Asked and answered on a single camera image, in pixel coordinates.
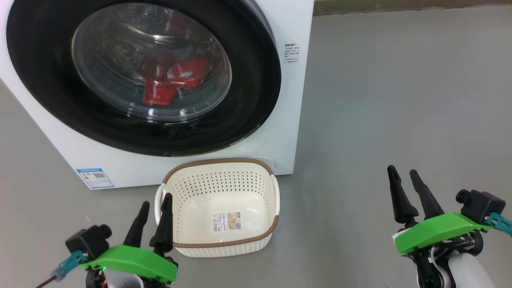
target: gray floor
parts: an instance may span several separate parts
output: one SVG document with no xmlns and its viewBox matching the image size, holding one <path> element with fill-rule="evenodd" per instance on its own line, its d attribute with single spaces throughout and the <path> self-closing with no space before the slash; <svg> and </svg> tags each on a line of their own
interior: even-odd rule
<svg viewBox="0 0 512 288">
<path fill-rule="evenodd" d="M 512 203 L 512 9 L 326 16 L 313 21 L 295 174 L 260 252 L 180 263 L 175 287 L 413 287 L 391 240 L 386 166 L 415 168 L 445 211 L 459 189 Z M 0 276 L 34 287 L 77 230 L 106 223 L 122 242 L 156 187 L 89 191 L 10 93 L 0 92 Z M 512 206 L 505 216 L 512 217 Z M 154 233 L 148 221 L 143 242 Z M 509 286 L 511 239 L 479 256 Z M 49 287 L 83 287 L 75 270 Z"/>
</svg>

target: glass door window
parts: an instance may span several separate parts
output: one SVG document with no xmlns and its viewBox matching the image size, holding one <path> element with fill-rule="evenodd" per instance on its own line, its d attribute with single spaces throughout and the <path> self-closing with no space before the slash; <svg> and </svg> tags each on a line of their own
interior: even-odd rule
<svg viewBox="0 0 512 288">
<path fill-rule="evenodd" d="M 204 26 L 152 4 L 117 4 L 90 15 L 75 32 L 72 57 L 97 96 L 147 121 L 201 117 L 231 83 L 226 52 Z"/>
</svg>

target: perforated basket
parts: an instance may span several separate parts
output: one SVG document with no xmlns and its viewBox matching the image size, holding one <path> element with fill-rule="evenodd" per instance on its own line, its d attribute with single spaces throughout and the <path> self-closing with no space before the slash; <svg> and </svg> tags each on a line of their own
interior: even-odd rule
<svg viewBox="0 0 512 288">
<path fill-rule="evenodd" d="M 173 243 L 189 257 L 224 257 L 261 250 L 279 219 L 279 186 L 255 159 L 198 161 L 172 169 L 155 197 L 155 219 L 173 196 Z"/>
</svg>

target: washing machine door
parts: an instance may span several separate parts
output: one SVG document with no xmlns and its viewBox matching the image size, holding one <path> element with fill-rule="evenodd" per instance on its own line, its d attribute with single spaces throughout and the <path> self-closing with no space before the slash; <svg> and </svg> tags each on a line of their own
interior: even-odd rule
<svg viewBox="0 0 512 288">
<path fill-rule="evenodd" d="M 222 149 L 268 118 L 281 85 L 271 33 L 231 0 L 14 0 L 7 45 L 37 101 L 118 149 Z"/>
</svg>

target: front-load washing machine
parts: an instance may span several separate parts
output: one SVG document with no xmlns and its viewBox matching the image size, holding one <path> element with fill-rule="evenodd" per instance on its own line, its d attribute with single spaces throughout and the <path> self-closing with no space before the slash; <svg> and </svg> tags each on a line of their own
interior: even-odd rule
<svg viewBox="0 0 512 288">
<path fill-rule="evenodd" d="M 313 0 L 6 0 L 0 76 L 90 189 L 293 172 Z"/>
</svg>

